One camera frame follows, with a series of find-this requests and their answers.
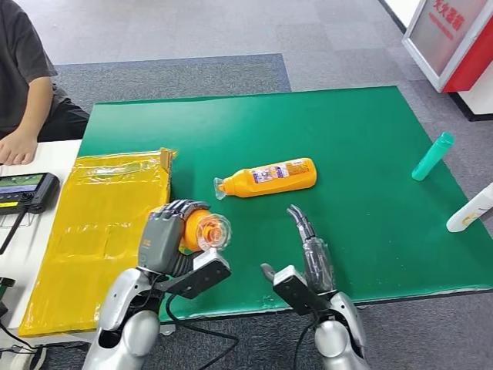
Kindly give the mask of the person's hand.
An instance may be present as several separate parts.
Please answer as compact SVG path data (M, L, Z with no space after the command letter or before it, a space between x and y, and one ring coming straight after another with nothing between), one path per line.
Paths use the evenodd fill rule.
M31 163L37 150L38 132L17 128L1 139L1 164L5 166Z

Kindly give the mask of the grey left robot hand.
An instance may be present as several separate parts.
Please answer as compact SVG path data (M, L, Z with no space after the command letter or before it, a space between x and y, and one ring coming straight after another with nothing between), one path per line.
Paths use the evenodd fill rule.
M204 201L181 199L150 213L139 245L137 268L173 278L191 271L194 256L179 251L185 222L194 211L209 209Z

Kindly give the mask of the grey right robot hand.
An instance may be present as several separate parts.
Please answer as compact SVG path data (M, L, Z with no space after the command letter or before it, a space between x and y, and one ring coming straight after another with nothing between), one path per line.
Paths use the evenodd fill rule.
M282 298L332 292L335 282L326 243L317 236L302 209L292 204L286 212L294 220L301 238L305 271L301 274L290 266L276 272L271 265L263 263L261 265L263 275Z

